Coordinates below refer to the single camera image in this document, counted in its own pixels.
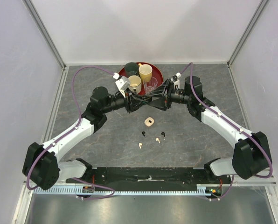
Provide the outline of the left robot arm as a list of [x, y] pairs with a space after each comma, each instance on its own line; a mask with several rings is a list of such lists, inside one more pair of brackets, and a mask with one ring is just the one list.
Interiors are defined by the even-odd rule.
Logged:
[[92, 166], [83, 159], [62, 162], [61, 159], [75, 145], [99, 130], [107, 121], [106, 113], [125, 108], [128, 112], [138, 110], [152, 101], [150, 96], [141, 96], [126, 91], [111, 95], [105, 87], [93, 90], [90, 102], [79, 119], [58, 136], [42, 144], [36, 142], [28, 147], [22, 172], [27, 188], [43, 190], [56, 182], [76, 178], [81, 183], [92, 179]]

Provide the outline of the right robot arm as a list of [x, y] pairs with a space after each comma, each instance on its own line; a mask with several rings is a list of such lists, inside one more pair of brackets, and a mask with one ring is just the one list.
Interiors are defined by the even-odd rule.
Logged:
[[262, 132], [252, 132], [235, 123], [203, 95], [200, 78], [188, 76], [184, 89], [178, 89], [171, 79], [149, 92], [150, 106], [167, 110], [172, 103], [186, 105], [190, 115], [218, 132], [234, 149], [229, 158], [218, 158], [208, 162], [203, 172], [207, 183], [213, 184], [222, 175], [238, 175], [244, 180], [252, 176], [269, 178], [272, 176], [272, 158], [267, 136]]

